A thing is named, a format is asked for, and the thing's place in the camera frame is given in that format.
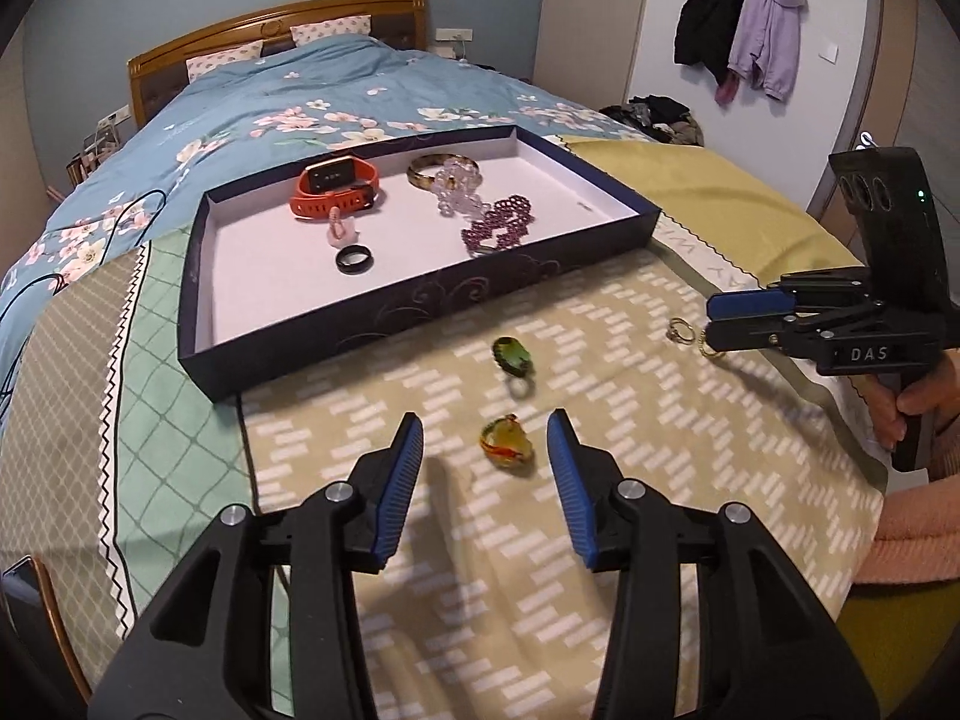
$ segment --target green gemstone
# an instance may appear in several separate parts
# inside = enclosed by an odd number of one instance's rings
[[[520,341],[502,336],[493,342],[493,359],[511,376],[522,379],[533,371],[534,361]]]

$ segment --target floral pillow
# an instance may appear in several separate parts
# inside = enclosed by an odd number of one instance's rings
[[[252,43],[246,43],[235,49],[227,49],[225,52],[195,56],[193,59],[186,60],[186,74],[190,79],[190,83],[193,83],[204,73],[209,73],[221,65],[229,65],[230,62],[244,62],[249,59],[259,59],[262,50],[263,41],[254,40]]]
[[[330,19],[327,22],[302,23],[291,26],[290,34],[298,46],[306,46],[322,37],[330,35],[368,35],[370,34],[370,16],[347,16],[344,19]]]

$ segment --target purple hoodie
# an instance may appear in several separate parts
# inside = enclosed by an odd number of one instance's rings
[[[744,0],[730,69],[774,100],[793,91],[800,65],[800,9],[806,0]]]

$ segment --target headboard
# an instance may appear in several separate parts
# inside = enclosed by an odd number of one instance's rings
[[[308,0],[215,23],[176,38],[128,63],[133,117],[138,127],[188,84],[186,60],[263,41],[263,56],[294,47],[291,26],[344,16],[371,16],[371,36],[395,49],[426,50],[426,0]]]

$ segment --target jacket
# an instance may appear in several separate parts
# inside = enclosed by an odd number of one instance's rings
[[[742,5],[743,0],[687,0],[680,9],[673,61],[703,62],[717,83],[723,83]]]
[[[806,0],[744,0],[730,69],[774,100],[786,100],[800,66],[800,9]]]

